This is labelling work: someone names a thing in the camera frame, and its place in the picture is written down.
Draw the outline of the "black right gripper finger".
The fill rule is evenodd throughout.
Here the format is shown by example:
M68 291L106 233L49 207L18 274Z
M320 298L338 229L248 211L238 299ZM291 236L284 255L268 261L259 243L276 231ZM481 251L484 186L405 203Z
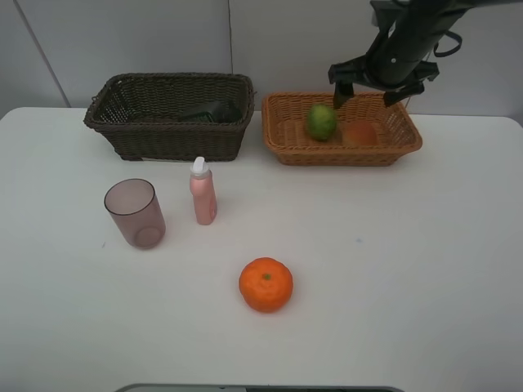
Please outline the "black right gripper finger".
M424 93L424 90L422 82L414 82L394 91L386 91L383 94L383 103L386 107L390 107L411 96L421 95Z
M340 109L348 100L354 97L354 94L352 82L335 82L333 107Z

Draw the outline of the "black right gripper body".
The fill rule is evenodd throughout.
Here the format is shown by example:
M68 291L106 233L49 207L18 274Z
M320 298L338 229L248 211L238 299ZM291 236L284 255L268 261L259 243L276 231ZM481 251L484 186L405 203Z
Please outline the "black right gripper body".
M404 51L403 45L393 46L393 51L386 49L386 43L372 45L363 56L342 63L331 65L328 71L329 82L357 84L380 91L400 90L407 86L432 82L439 74L435 62L414 56Z

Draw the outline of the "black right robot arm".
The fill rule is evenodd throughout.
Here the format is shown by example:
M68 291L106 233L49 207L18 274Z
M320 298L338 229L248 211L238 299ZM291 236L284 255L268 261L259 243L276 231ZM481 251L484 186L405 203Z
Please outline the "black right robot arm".
M378 35L367 52L332 65L329 82L335 86L333 107L341 108L354 95L354 85L383 92L390 107L424 92L423 82L439 75L437 63L425 60L451 56L463 39L450 31L475 7L492 1L372 1Z

